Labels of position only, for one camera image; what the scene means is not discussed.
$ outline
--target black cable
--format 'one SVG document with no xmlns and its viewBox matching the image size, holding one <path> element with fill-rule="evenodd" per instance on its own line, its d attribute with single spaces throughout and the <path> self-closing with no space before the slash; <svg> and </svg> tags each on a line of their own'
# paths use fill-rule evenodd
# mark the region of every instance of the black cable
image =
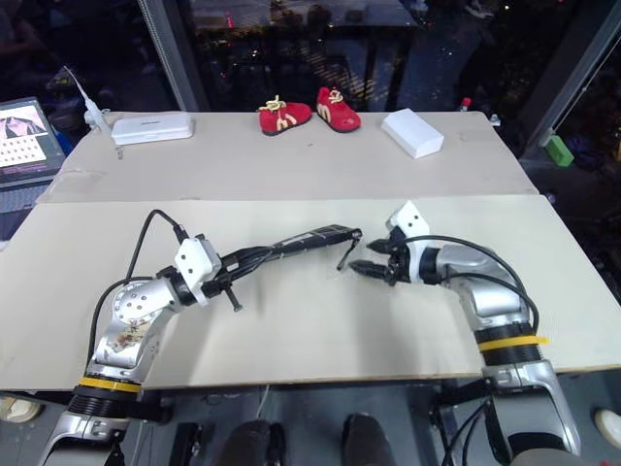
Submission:
<svg viewBox="0 0 621 466">
<path fill-rule="evenodd" d="M 173 225 L 173 231 L 177 236 L 177 239 L 181 243 L 185 238 L 187 238 L 187 233 L 183 227 L 174 221 L 168 214 L 159 209 L 152 210 L 147 218 L 145 219 L 145 223 L 143 223 L 143 228 L 140 230 L 140 235 L 138 235 L 138 241 L 136 242 L 136 247 L 134 248 L 134 253 L 132 254 L 132 260 L 129 262 L 129 267 L 127 268 L 127 274 L 125 275 L 126 279 L 129 279 L 134 274 L 134 268 L 136 267 L 136 262 L 138 261 L 138 254 L 140 254 L 140 249 L 143 246 L 143 241 L 145 240 L 145 235 L 147 234 L 148 227 L 151 224 L 151 221 L 155 216 L 161 216 L 166 221 L 168 221 L 171 225 Z"/>
<path fill-rule="evenodd" d="M 121 286 L 122 284 L 151 279 L 152 277 L 132 277 L 129 279 L 119 280 L 108 286 L 108 288 L 106 288 L 106 291 L 104 291 L 104 293 L 100 296 L 99 301 L 97 301 L 97 306 L 95 306 L 93 319 L 90 322 L 90 336 L 88 339 L 88 358 L 86 359 L 86 366 L 88 366 L 88 362 L 90 362 L 90 359 L 93 357 L 93 354 L 95 352 L 95 339 L 97 338 L 97 321 L 99 320 L 101 308 L 104 306 L 104 302 L 106 301 L 108 295 L 112 293 L 117 286 Z"/>
<path fill-rule="evenodd" d="M 537 332 L 539 330 L 539 309 L 537 308 L 537 305 L 531 299 L 531 297 L 528 294 L 526 294 L 526 292 L 522 291 L 521 289 L 516 288 L 515 286 L 513 286 L 510 283 L 505 282 L 504 280 L 498 279 L 496 277 L 492 277 L 490 275 L 477 274 L 475 272 L 461 272 L 457 274 L 451 274 L 442 281 L 445 282 L 447 280 L 457 279 L 460 277 L 487 280 L 488 282 L 492 282 L 495 284 L 499 284 L 500 286 L 504 286 L 506 289 L 509 289 L 513 291 L 515 294 L 517 294 L 520 298 L 522 298 L 526 302 L 526 304 L 531 310 L 531 314 L 533 315 L 533 333 L 537 335 Z"/>
<path fill-rule="evenodd" d="M 499 257 L 492 250 L 489 250 L 488 248 L 486 248 L 484 246 L 478 245 L 477 243 L 473 243 L 472 241 L 462 240 L 461 238 L 455 238 L 455 237 L 452 237 L 452 236 L 421 235 L 421 236 L 412 236 L 410 238 L 405 238 L 403 241 L 398 242 L 396 247 L 405 245 L 407 243 L 413 243 L 413 242 L 416 242 L 416 241 L 426 241 L 426 240 L 447 241 L 448 243 L 456 243 L 458 245 L 467 246 L 469 248 L 472 248 L 473 250 L 478 250 L 482 254 L 487 255 L 488 257 L 494 259 L 496 262 L 498 262 L 500 265 L 502 265 L 505 268 L 505 270 L 507 270 L 507 273 L 509 275 L 511 275 L 511 277 L 515 281 L 515 284 L 517 284 L 517 287 L 520 288 L 520 290 L 526 292 L 526 288 L 524 287 L 524 283 L 520 280 L 519 276 L 517 275 L 517 272 L 515 272 L 515 270 L 513 270 L 513 268 L 510 265 L 508 265 L 508 263 L 505 260 L 503 260 L 501 257 Z"/>
<path fill-rule="evenodd" d="M 444 453 L 444 459 L 442 460 L 442 466 L 448 466 L 448 464 L 452 462 L 450 459 L 451 453 L 455 450 L 455 447 L 457 446 L 457 441 L 459 440 L 461 435 L 464 433 L 464 430 L 466 429 L 468 424 L 470 424 L 477 416 L 479 416 L 483 412 L 483 409 L 485 408 L 486 404 L 487 404 L 487 400 L 485 400 L 478 408 L 476 408 L 474 412 L 470 415 L 470 417 L 468 417 L 464 421 L 464 423 L 459 427 L 459 429 L 457 429 L 457 433 L 455 434 L 453 439 L 450 441 L 450 444 L 448 445 L 448 449 L 446 449 L 446 452 Z"/>
<path fill-rule="evenodd" d="M 477 417 L 474 418 L 472 424 L 470 424 L 470 429 L 468 429 L 468 434 L 466 434 L 466 440 L 464 441 L 464 448 L 462 449 L 462 466 L 468 466 L 468 449 L 470 448 L 470 441 L 473 437 L 474 430 L 476 429 L 476 425 L 481 420 L 481 416 L 483 412 L 480 412 Z"/>
</svg>

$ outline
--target red shoe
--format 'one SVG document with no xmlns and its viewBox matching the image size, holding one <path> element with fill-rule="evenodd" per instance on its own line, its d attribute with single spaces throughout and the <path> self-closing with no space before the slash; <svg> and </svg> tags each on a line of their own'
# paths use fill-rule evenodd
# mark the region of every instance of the red shoe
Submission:
<svg viewBox="0 0 621 466">
<path fill-rule="evenodd" d="M 312 110 L 307 104 L 282 102 L 278 96 L 268 100 L 265 107 L 259 108 L 259 123 L 263 134 L 276 136 L 294 126 L 306 123 L 312 117 Z"/>
<path fill-rule="evenodd" d="M 360 127 L 360 117 L 345 104 L 343 96 L 336 89 L 319 89 L 317 113 L 328 126 L 339 133 L 349 133 Z"/>
</svg>

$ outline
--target white box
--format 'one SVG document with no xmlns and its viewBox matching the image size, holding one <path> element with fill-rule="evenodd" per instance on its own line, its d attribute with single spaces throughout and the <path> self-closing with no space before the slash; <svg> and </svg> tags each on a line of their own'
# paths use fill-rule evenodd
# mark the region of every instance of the white box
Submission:
<svg viewBox="0 0 621 466">
<path fill-rule="evenodd" d="M 437 152 L 444 141 L 444 136 L 436 128 L 410 109 L 387 116 L 381 123 L 381 129 L 414 158 Z"/>
<path fill-rule="evenodd" d="M 113 139 L 117 146 L 184 139 L 190 136 L 192 119 L 185 112 L 122 118 L 113 128 Z"/>
</svg>

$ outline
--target monitor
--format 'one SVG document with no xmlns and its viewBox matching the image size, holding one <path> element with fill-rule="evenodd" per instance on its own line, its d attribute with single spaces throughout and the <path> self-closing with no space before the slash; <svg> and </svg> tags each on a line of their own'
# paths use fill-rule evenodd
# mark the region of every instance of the monitor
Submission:
<svg viewBox="0 0 621 466">
<path fill-rule="evenodd" d="M 0 103 L 0 188 L 51 181 L 64 160 L 36 98 Z"/>
</svg>

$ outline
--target table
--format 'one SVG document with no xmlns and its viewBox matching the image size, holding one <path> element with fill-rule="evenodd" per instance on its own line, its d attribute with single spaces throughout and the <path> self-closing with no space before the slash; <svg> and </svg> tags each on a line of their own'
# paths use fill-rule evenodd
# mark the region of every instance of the table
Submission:
<svg viewBox="0 0 621 466">
<path fill-rule="evenodd" d="M 111 115 L 111 120 L 122 114 Z M 361 114 L 362 128 L 332 131 L 317 116 L 276 137 L 257 114 L 194 114 L 192 138 L 128 146 L 118 160 L 99 133 L 81 140 L 43 202 L 394 199 L 537 194 L 478 112 L 421 113 L 442 150 L 413 160 Z"/>
<path fill-rule="evenodd" d="M 205 233 L 220 253 L 338 222 L 365 242 L 403 202 L 389 200 L 44 203 L 0 255 L 0 388 L 70 389 L 84 367 L 101 291 L 124 276 L 152 208 Z M 621 310 L 542 196 L 415 199 L 432 232 L 494 249 L 541 313 L 542 347 L 559 371 L 621 365 Z M 147 235 L 136 273 L 172 262 L 165 223 Z M 439 286 L 385 283 L 335 270 L 345 245 L 266 264 L 223 297 L 169 325 L 147 388 L 473 376 L 482 364 L 457 297 Z M 358 248 L 351 259 L 378 260 Z M 109 318 L 102 313 L 102 326 Z"/>
</svg>

